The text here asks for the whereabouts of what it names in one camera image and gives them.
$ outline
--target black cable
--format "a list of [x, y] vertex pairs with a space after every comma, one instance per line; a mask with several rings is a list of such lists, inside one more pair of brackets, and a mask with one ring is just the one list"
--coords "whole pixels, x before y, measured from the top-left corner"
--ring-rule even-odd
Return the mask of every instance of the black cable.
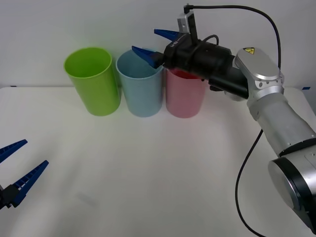
[[249, 10], [256, 12], [270, 21], [271, 25], [273, 26], [273, 29], [276, 33], [276, 40], [277, 40], [277, 54], [278, 54], [278, 63], [277, 66], [278, 68], [281, 69], [281, 41], [280, 41], [280, 35], [277, 30], [277, 26], [274, 23], [274, 21], [271, 19], [268, 14], [264, 13], [263, 11], [260, 11], [258, 9], [249, 7], [249, 6], [238, 6], [238, 5], [222, 5], [222, 6], [194, 6], [194, 5], [186, 5], [184, 6], [184, 9], [190, 10], [190, 9], [244, 9], [244, 10]]
[[238, 185], [239, 185], [239, 181], [240, 181], [240, 177], [241, 177], [241, 173], [253, 151], [253, 149], [255, 148], [255, 146], [257, 145], [261, 135], [263, 133], [263, 130], [261, 129], [260, 132], [259, 132], [259, 135], [257, 136], [255, 142], [252, 144], [250, 150], [248, 151], [248, 154], [246, 155], [246, 158], [245, 160], [243, 161], [242, 165], [241, 165], [241, 168], [239, 170], [239, 173], [237, 175], [237, 180], [236, 180], [236, 186], [235, 186], [235, 202], [236, 202], [236, 208], [237, 208], [237, 212], [238, 212], [238, 215], [241, 219], [241, 221], [243, 222], [243, 224], [247, 227], [248, 230], [250, 230], [251, 232], [253, 232], [256, 236], [259, 236], [259, 237], [265, 237], [264, 235], [256, 232], [255, 230], [253, 230], [245, 221], [245, 219], [243, 218], [242, 214], [241, 214], [241, 211], [240, 211], [240, 207], [239, 207], [239, 202], [238, 202]]
[[208, 41], [209, 39], [211, 38], [216, 38], [216, 45], [219, 44], [219, 38], [217, 35], [211, 35], [211, 36], [208, 36], [206, 37], [205, 39], [203, 39], [200, 43], [198, 43], [198, 45], [193, 49], [193, 51], [190, 53], [188, 59], [186, 60], [185, 64], [188, 65], [192, 59], [192, 57], [194, 56], [194, 54], [196, 53], [196, 51], [201, 48], [201, 46], [206, 42]]
[[[238, 6], [238, 5], [222, 5], [222, 6], [194, 6], [194, 5], [186, 5], [184, 7], [184, 11], [185, 13], [190, 10], [190, 9], [244, 9], [244, 10], [249, 10], [249, 11], [253, 11], [253, 12], [256, 12], [262, 16], [264, 16], [265, 18], [268, 19], [268, 21], [270, 21], [271, 25], [273, 26], [273, 29], [276, 33], [276, 40], [277, 40], [277, 55], [278, 55], [278, 62], [277, 62], [277, 66], [279, 69], [281, 69], [281, 41], [280, 41], [280, 35], [278, 33], [278, 30], [277, 30], [277, 26], [276, 24], [274, 23], [274, 21], [271, 19], [270, 16], [268, 16], [266, 13], [260, 11], [260, 10], [257, 10], [255, 8], [252, 8], [252, 7], [249, 7], [249, 6]], [[256, 236], [258, 237], [265, 237], [264, 235], [256, 232], [255, 230], [253, 230], [245, 221], [245, 219], [243, 218], [242, 214], [241, 214], [241, 211], [240, 211], [240, 207], [239, 207], [239, 201], [238, 201], [238, 186], [239, 186], [239, 181], [240, 181], [240, 177], [241, 177], [241, 174], [242, 174], [242, 171], [253, 151], [253, 149], [256, 147], [261, 135], [263, 133], [263, 130], [261, 129], [255, 142], [252, 144], [250, 150], [248, 151], [248, 154], [246, 155], [246, 158], [245, 160], [243, 161], [242, 165], [241, 165], [241, 168], [239, 170], [239, 173], [238, 173], [238, 176], [237, 176], [237, 180], [236, 180], [236, 186], [235, 186], [235, 202], [236, 202], [236, 208], [237, 208], [237, 212], [238, 212], [238, 215], [242, 221], [242, 223], [247, 227], [247, 229], [249, 231], [251, 231], [253, 234], [255, 234]]]

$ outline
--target light blue cup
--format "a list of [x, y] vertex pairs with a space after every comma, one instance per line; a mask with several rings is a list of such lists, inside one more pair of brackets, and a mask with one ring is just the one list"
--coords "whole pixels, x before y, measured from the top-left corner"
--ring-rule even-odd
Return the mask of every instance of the light blue cup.
[[116, 68], [131, 113], [138, 117], [158, 113], [162, 106], [162, 67], [152, 68], [130, 50], [118, 58]]

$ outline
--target cup rim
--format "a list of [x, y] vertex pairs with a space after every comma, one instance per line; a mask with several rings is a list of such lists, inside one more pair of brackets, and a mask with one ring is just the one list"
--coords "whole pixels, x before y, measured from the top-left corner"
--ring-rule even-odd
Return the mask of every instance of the cup rim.
[[[65, 68], [65, 64], [66, 64], [67, 60], [70, 58], [70, 56], [74, 55], [75, 53], [78, 53], [78, 52], [81, 51], [81, 50], [89, 49], [89, 48], [101, 49], [101, 50], [103, 50], [104, 52], [106, 52], [106, 53], [110, 56], [109, 65], [108, 65], [102, 72], [100, 72], [100, 73], [98, 73], [98, 74], [96, 74], [96, 75], [93, 75], [93, 76], [89, 76], [89, 77], [80, 78], [80, 77], [75, 77], [75, 76], [69, 74], [69, 73], [67, 72], [66, 68]], [[91, 78], [94, 78], [94, 77], [96, 77], [96, 76], [98, 76], [98, 75], [104, 73], [107, 69], [109, 69], [109, 67], [112, 65], [112, 60], [113, 60], [113, 59], [112, 59], [112, 55], [111, 55], [107, 50], [105, 50], [104, 48], [101, 48], [101, 47], [85, 47], [85, 48], [80, 48], [80, 49], [78, 49], [78, 50], [72, 52], [70, 55], [68, 55], [68, 57], [66, 58], [66, 60], [65, 60], [65, 62], [64, 62], [64, 70], [65, 70], [65, 72], [67, 73], [67, 75], [71, 76], [72, 78], [76, 78], [76, 79], [91, 79]]]
[[119, 61], [119, 58], [121, 58], [123, 54], [125, 54], [125, 53], [127, 53], [127, 52], [129, 52], [129, 51], [132, 51], [132, 50], [128, 50], [128, 51], [125, 51], [124, 53], [122, 53], [122, 54], [118, 57], [117, 61], [115, 62], [115, 68], [116, 68], [117, 72], [118, 72], [120, 75], [122, 75], [122, 76], [124, 76], [124, 77], [126, 77], [126, 78], [128, 78], [128, 79], [144, 80], [144, 79], [148, 79], [148, 78], [153, 77], [154, 75], [160, 73], [160, 72], [163, 70], [163, 66], [160, 66], [160, 67], [159, 67], [159, 70], [157, 70], [154, 74], [152, 74], [151, 76], [146, 77], [146, 78], [132, 78], [132, 77], [129, 77], [129, 76], [127, 76], [127, 75], [121, 73], [120, 70], [119, 70], [119, 68], [118, 68], [118, 61]]

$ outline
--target warning label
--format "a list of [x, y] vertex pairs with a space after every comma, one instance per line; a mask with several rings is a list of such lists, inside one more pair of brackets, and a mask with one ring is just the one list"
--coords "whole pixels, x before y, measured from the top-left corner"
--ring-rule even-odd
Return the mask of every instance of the warning label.
[[245, 50], [248, 53], [254, 54], [255, 53], [255, 48], [244, 48], [243, 50]]

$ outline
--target green cup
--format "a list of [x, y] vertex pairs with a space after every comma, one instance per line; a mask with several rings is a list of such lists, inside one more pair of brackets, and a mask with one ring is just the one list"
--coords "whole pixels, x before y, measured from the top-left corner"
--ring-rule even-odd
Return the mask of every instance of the green cup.
[[91, 114], [105, 116], [119, 107], [112, 56], [106, 50], [97, 47], [80, 49], [66, 59], [64, 69]]

